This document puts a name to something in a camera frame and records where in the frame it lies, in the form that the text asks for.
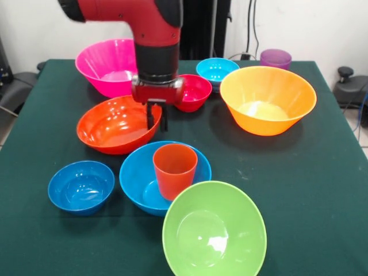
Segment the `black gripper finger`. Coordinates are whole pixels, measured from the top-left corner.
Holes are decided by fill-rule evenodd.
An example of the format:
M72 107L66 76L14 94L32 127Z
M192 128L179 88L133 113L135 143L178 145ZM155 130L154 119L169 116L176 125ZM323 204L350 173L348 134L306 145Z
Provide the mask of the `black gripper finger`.
M167 112L167 105L165 103L160 104L162 109L162 118L160 120L160 130L162 132L168 131L168 112Z
M155 106L153 102L147 102L147 129L150 130L155 122L152 108Z

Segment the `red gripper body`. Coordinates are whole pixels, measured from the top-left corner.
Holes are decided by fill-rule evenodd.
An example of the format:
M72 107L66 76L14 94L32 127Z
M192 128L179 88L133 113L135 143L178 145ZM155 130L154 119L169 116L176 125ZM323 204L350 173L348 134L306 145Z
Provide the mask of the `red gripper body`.
M148 83L142 81L138 75L132 77L132 96L136 102L158 102L164 104L178 104L182 102L185 80L181 77L168 83Z

